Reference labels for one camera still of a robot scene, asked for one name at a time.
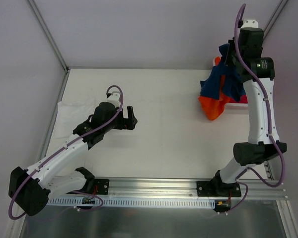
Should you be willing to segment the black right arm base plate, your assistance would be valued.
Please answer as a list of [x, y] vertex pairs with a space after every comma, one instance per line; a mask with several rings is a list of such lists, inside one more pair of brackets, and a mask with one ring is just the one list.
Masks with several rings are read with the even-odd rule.
[[215, 181], [197, 181], [197, 195], [199, 197], [241, 197], [238, 183], [216, 183]]

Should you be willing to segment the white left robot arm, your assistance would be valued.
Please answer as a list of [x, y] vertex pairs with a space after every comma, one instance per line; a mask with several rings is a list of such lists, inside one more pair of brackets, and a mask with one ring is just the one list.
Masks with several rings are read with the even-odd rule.
[[12, 220], [13, 205], [17, 204], [28, 216], [38, 214], [47, 203], [69, 192], [85, 193], [93, 196], [96, 193], [95, 176], [86, 168], [79, 167], [66, 176], [59, 176], [67, 164], [80, 154], [90, 150], [103, 140], [106, 133], [113, 129], [134, 130], [138, 120], [133, 107], [127, 107], [127, 118], [123, 115], [122, 106], [102, 102], [87, 120], [79, 124], [72, 135], [58, 150], [26, 169], [15, 168], [10, 174], [8, 195], [11, 202], [8, 209]]

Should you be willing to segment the orange t shirt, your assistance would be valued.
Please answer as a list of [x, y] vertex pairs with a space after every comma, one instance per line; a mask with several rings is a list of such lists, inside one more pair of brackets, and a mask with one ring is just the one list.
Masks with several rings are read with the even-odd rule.
[[219, 56], [213, 59], [213, 68], [208, 79], [200, 81], [199, 102], [209, 120], [217, 119], [224, 112], [225, 105], [230, 102], [230, 97], [223, 92], [225, 65], [221, 59]]

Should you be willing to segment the blue printed t shirt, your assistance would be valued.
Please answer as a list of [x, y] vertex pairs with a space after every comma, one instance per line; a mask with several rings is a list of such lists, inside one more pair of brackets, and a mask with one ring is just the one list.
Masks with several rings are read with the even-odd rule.
[[222, 92], [225, 96], [239, 102], [241, 97], [246, 94], [235, 66], [225, 65], [228, 49], [229, 44], [219, 46], [220, 62], [213, 66], [207, 80], [200, 81], [201, 96], [219, 100], [220, 92]]

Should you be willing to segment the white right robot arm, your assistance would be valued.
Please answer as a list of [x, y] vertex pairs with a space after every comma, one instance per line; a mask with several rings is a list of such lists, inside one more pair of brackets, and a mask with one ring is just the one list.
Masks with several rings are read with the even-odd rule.
[[211, 196], [241, 196], [237, 180], [277, 156], [282, 156], [286, 143], [280, 142], [275, 125], [273, 87], [274, 62], [263, 58], [264, 31], [259, 27], [241, 27], [234, 32], [226, 57], [241, 77], [248, 99], [249, 136], [247, 142], [233, 146], [233, 158], [204, 187]]

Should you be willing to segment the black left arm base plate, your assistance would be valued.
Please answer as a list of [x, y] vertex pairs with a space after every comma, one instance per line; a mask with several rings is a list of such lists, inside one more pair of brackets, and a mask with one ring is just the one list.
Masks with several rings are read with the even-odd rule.
[[66, 185], [65, 194], [107, 195], [109, 182], [108, 179], [74, 178]]

